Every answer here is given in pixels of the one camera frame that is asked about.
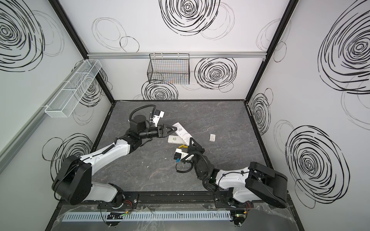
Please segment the white remote with batteries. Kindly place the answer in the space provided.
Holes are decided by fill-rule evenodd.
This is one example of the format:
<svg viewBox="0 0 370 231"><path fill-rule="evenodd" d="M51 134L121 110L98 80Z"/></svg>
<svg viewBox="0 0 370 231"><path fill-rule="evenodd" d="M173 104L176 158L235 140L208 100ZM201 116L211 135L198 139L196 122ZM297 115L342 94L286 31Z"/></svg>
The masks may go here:
<svg viewBox="0 0 370 231"><path fill-rule="evenodd" d="M170 135L168 137L168 143L171 143L171 144L186 144L185 141L181 137L175 136L175 135Z"/></svg>

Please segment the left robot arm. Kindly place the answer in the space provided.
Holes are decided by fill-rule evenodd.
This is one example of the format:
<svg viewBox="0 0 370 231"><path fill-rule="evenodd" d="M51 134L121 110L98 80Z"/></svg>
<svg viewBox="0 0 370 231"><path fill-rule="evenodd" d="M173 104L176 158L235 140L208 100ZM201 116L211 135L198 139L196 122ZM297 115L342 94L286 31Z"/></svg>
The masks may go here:
<svg viewBox="0 0 370 231"><path fill-rule="evenodd" d="M123 190L112 183L93 182L92 176L102 167L143 146L143 140L165 138L176 131L174 126L151 125L145 116L135 116L130 120L126 133L111 145L81 157L68 157L52 184L52 190L70 205L99 201L114 209L121 208L126 202Z"/></svg>

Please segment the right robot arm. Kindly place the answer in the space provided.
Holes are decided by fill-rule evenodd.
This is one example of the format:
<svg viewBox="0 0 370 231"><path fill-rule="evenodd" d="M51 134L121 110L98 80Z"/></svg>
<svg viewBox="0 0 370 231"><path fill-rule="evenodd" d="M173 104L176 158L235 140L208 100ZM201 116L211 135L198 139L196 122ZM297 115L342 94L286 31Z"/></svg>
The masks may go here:
<svg viewBox="0 0 370 231"><path fill-rule="evenodd" d="M231 191L228 200L232 205L262 200L277 208L287 207L288 178L284 174L258 162L251 162L248 167L237 170L217 169L204 152L205 149L191 137L188 154L181 162L192 165L206 190Z"/></svg>

